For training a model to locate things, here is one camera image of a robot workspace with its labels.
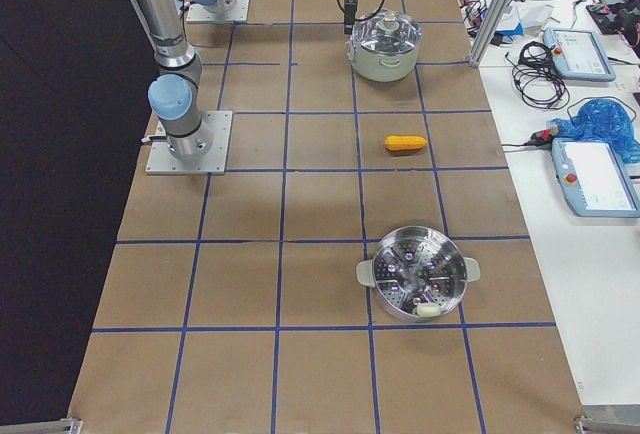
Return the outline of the glass pot lid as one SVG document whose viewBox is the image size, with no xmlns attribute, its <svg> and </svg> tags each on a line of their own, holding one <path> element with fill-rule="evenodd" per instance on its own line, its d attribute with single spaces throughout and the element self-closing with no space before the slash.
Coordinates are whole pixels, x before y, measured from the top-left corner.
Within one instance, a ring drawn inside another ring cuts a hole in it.
<svg viewBox="0 0 640 434">
<path fill-rule="evenodd" d="M 422 38 L 420 25 L 411 17 L 384 10 L 373 18 L 356 23 L 352 42 L 377 54 L 406 54 L 415 50 Z"/>
</svg>

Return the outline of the yellow corn cob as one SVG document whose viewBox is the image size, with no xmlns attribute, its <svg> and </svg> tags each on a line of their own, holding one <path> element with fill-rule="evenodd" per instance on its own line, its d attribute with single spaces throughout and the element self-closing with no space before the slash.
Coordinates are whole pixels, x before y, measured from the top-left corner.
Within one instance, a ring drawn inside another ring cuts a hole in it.
<svg viewBox="0 0 640 434">
<path fill-rule="evenodd" d="M 427 139 L 418 135 L 389 135 L 384 139 L 384 147 L 391 153 L 417 152 L 427 145 Z"/>
</svg>

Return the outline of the pale green cooking pot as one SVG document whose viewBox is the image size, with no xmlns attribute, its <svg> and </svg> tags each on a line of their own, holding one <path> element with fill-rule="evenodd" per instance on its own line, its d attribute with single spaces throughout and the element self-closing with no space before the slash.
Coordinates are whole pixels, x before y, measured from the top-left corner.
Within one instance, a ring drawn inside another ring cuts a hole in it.
<svg viewBox="0 0 640 434">
<path fill-rule="evenodd" d="M 347 41 L 347 58 L 360 76 L 376 82 L 393 82 L 403 79 L 413 71 L 420 44 L 406 54 L 377 54 L 355 45 L 350 35 Z"/>
</svg>

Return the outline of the steel steamer basket pot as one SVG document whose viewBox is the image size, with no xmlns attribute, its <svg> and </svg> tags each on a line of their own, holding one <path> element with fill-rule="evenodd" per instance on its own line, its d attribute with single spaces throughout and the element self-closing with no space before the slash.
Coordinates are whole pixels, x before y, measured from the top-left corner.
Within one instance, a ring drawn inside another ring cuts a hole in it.
<svg viewBox="0 0 640 434">
<path fill-rule="evenodd" d="M 372 258 L 356 267 L 357 281 L 371 289 L 383 309 L 404 322 L 429 322 L 453 311 L 479 262 L 462 255 L 443 233 L 406 226 L 386 234 Z"/>
</svg>

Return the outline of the white box on desk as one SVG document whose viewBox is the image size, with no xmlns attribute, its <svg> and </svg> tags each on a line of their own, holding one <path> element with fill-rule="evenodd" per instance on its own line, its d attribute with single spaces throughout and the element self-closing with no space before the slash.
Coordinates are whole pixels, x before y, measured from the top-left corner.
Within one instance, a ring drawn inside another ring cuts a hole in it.
<svg viewBox="0 0 640 434">
<path fill-rule="evenodd" d="M 504 36 L 534 35 L 547 23 L 554 6 L 549 3 L 510 3 L 504 10 L 496 32 Z"/>
</svg>

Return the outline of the upper teach pendant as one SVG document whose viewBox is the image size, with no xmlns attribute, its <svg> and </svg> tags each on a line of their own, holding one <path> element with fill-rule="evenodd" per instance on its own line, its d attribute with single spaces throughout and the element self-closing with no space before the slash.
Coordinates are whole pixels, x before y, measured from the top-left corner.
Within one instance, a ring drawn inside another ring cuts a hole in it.
<svg viewBox="0 0 640 434">
<path fill-rule="evenodd" d="M 550 49 L 554 66 L 563 79 L 611 82 L 616 74 L 595 32 L 547 28 L 543 43 Z"/>
</svg>

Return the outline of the teach pendant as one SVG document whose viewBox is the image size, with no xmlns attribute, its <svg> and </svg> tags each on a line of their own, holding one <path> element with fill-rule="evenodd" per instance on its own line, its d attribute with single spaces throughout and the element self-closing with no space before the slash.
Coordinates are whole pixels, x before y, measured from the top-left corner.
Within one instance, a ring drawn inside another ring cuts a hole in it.
<svg viewBox="0 0 640 434">
<path fill-rule="evenodd" d="M 554 66 L 563 79 L 611 82 L 616 74 L 595 32 L 547 28 L 543 43 L 550 49 Z"/>
<path fill-rule="evenodd" d="M 551 157 L 565 201 L 577 216 L 639 217 L 638 195 L 609 144 L 556 138 Z"/>
</svg>

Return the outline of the blue plastic bag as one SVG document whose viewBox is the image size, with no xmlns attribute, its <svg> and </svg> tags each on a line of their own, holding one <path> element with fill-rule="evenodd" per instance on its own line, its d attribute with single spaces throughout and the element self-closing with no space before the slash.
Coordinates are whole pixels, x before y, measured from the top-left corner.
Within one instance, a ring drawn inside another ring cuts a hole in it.
<svg viewBox="0 0 640 434">
<path fill-rule="evenodd" d="M 566 107 L 566 118 L 554 118 L 546 127 L 558 137 L 608 143 L 625 164 L 639 163 L 639 142 L 633 121 L 636 111 L 613 96 L 587 97 Z"/>
</svg>

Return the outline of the lower teach pendant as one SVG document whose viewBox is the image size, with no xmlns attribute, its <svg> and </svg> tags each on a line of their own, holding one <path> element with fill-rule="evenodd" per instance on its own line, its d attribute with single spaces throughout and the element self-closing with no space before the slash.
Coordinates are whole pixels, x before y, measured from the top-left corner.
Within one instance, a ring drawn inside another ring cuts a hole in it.
<svg viewBox="0 0 640 434">
<path fill-rule="evenodd" d="M 638 195 L 609 144 L 556 138 L 551 157 L 565 201 L 577 216 L 639 217 Z"/>
</svg>

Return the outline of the aluminium frame post right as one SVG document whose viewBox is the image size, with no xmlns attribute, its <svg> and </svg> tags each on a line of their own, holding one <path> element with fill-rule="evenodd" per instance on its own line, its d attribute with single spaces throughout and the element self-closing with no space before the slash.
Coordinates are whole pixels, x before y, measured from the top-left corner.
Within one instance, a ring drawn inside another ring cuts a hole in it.
<svg viewBox="0 0 640 434">
<path fill-rule="evenodd" d="M 503 12 L 511 0 L 491 0 L 487 15 L 482 21 L 469 52 L 468 61 L 472 67 L 478 67 L 493 39 Z"/>
</svg>

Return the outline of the metal corner bracket right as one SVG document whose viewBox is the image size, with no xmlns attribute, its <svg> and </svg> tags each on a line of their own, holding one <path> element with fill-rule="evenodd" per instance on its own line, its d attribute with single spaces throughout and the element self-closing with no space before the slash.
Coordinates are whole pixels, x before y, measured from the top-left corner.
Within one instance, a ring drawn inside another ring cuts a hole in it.
<svg viewBox="0 0 640 434">
<path fill-rule="evenodd" d="M 640 434 L 640 426 L 615 422 L 596 421 L 589 417 L 580 416 L 574 420 L 577 433 L 600 434 Z"/>
</svg>

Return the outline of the metal corner bracket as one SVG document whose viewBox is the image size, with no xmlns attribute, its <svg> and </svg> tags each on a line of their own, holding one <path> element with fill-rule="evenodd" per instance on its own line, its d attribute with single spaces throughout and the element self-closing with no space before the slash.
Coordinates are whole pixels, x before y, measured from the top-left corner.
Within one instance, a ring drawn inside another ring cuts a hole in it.
<svg viewBox="0 0 640 434">
<path fill-rule="evenodd" d="M 78 418 L 64 418 L 56 421 L 33 422 L 5 425 L 1 434 L 80 434 L 83 421 Z"/>
<path fill-rule="evenodd" d="M 574 420 L 577 433 L 600 434 L 640 434 L 640 426 L 615 422 L 596 421 L 589 417 L 580 416 Z"/>
</svg>

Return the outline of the metal corner bracket left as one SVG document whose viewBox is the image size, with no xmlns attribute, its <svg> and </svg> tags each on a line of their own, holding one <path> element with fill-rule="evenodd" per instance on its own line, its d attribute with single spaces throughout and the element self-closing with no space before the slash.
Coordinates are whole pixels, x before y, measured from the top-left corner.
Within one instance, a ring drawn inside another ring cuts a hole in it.
<svg viewBox="0 0 640 434">
<path fill-rule="evenodd" d="M 56 421 L 33 422 L 5 425 L 1 434 L 80 434 L 83 421 L 78 418 L 64 418 Z"/>
</svg>

